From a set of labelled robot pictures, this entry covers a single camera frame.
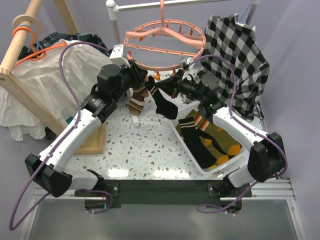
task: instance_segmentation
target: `black checkered shirt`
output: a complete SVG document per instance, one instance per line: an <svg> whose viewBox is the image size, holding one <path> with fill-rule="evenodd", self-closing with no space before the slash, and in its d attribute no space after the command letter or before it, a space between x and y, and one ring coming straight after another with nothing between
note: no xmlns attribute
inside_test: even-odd
<svg viewBox="0 0 320 240"><path fill-rule="evenodd" d="M254 109L264 91L270 65L256 43L253 26L236 24L237 14L212 16L205 28L206 43L202 55L214 54L230 62L236 77L237 90L232 106L243 118L253 120ZM218 97L229 105L233 79L228 66L213 57L201 60L197 75L210 71L219 81Z"/></svg>

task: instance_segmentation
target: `speckled white table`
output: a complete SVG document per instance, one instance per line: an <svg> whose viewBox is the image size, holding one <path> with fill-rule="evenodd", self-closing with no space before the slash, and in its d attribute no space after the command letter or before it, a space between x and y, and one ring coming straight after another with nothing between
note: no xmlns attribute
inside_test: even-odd
<svg viewBox="0 0 320 240"><path fill-rule="evenodd" d="M187 106L181 96L171 99L179 109ZM105 179L221 179L224 175L248 162L249 153L242 159L212 175L199 173L192 160L162 115L156 114L151 95L144 100L143 112L138 116L141 126L134 127L125 99L107 119L104 154L76 155L67 165L69 170L92 169ZM258 118L251 124L262 129Z"/></svg>

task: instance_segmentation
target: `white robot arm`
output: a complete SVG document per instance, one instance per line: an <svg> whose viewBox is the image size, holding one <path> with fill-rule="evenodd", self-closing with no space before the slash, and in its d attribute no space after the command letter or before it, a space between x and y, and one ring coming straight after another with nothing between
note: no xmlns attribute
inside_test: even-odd
<svg viewBox="0 0 320 240"><path fill-rule="evenodd" d="M83 141L117 108L116 103L120 97L129 88L144 84L147 71L139 69L133 60L127 61L122 44L114 46L110 60L113 64L102 67L97 76L97 84L93 86L90 95L82 103L80 120L76 128L50 155L52 147L74 126L77 116L52 145L38 156L30 154L25 160L29 174L32 175L44 159L49 157L34 181L54 197L61 196L67 190L97 189L99 179L103 179L97 172L90 169L69 171L66 165ZM230 116L229 109L217 99L214 91L201 82L185 80L184 76L185 71L180 69L176 75L157 82L156 85L173 98L180 93L200 101L198 109L201 115L225 129L250 152L248 165L237 169L223 179L225 192L240 188L254 180L264 182L284 167L283 158L277 149L262 137L236 123ZM256 133L259 132L262 136L271 138L284 149L282 139L277 133L269 135L246 121L239 120L243 125L254 129Z"/></svg>

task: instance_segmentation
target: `pink clothes hanger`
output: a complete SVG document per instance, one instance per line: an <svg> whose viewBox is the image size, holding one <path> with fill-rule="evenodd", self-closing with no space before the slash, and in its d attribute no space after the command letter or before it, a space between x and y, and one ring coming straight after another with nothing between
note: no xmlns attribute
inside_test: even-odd
<svg viewBox="0 0 320 240"><path fill-rule="evenodd" d="M124 44L129 47L129 48L136 48L136 49L141 49L141 50L147 50L147 51L152 51L152 52L158 52L158 53L165 53L165 54L173 54L173 55L180 55L180 56L188 56L188 57L193 57L193 59L196 59L201 56L201 54L204 51L204 46L206 42L206 37L203 31L195 26L192 23L182 21L182 20L175 20L175 19L165 19L165 4L164 0L160 0L160 9L161 9L161 20L159 21L153 21L153 22L148 22L143 25L140 25L136 27L132 31L127 31L126 32L126 38L124 40ZM169 28L169 24L178 24L180 26L179 32L176 32L172 29ZM146 27L153 26L153 29L151 30L145 30ZM190 35L184 35L184 33L181 32L182 26L187 26L189 27L190 30ZM198 36L193 35L193 31L198 32ZM196 49L198 49L197 53L194 52L183 52L183 51L176 51L176 50L169 50L169 49L162 49L162 48L156 48L156 47L149 47L149 46L143 46L143 45L137 45L137 44L132 44L129 43L129 40L131 39L139 39L140 42L146 37L151 35L152 37L155 36L167 36L167 37L172 37L175 39L178 39L179 41L192 46ZM167 67L152 67L152 66L146 66L143 63L138 63L137 65L140 68L146 69L146 70L152 70L152 71L169 71L169 70L174 70L178 69L181 66L179 64L172 65L172 66L167 66Z"/></svg>

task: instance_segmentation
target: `wooden drying rack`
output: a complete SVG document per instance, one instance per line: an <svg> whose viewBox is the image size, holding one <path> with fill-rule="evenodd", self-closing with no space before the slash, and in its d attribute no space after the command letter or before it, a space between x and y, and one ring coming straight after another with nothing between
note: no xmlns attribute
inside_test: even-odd
<svg viewBox="0 0 320 240"><path fill-rule="evenodd" d="M54 2L69 33L79 33L78 27L66 0L54 0ZM32 24L35 24L36 21L32 22L32 19L37 16L41 4L42 0L31 0L25 12L25 16L30 17L28 17L28 20L19 22L18 25L26 24L31 26ZM14 35L0 65L0 86L58 136L65 129L64 126L46 109L45 106L42 105L30 90L12 74L12 70L15 67L22 47L25 45L28 34L28 31L21 29ZM103 124L83 142L75 154L83 155L103 153L105 134L106 124Z"/></svg>

